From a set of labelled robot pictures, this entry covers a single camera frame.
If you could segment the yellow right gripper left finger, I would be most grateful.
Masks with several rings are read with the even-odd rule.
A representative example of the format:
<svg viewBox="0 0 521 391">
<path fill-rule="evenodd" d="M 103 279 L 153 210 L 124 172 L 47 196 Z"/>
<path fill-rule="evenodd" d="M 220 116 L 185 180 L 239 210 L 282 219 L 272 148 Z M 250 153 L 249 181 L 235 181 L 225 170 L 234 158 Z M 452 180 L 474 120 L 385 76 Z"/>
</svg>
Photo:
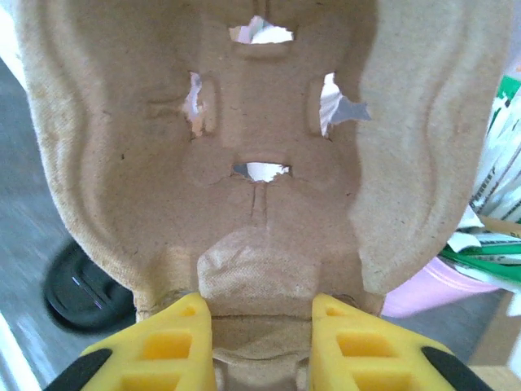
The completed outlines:
<svg viewBox="0 0 521 391">
<path fill-rule="evenodd" d="M 198 293 L 91 346 L 48 390 L 215 389 L 211 315 Z"/>
</svg>

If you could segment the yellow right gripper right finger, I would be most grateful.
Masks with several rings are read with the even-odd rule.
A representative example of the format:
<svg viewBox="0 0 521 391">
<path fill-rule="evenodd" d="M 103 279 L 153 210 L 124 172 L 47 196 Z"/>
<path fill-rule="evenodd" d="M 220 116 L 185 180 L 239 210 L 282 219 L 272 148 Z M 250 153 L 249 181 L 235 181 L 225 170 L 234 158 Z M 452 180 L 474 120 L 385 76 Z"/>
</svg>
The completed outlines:
<svg viewBox="0 0 521 391">
<path fill-rule="evenodd" d="M 313 299 L 311 390 L 482 390 L 441 343 L 320 294 Z"/>
</svg>

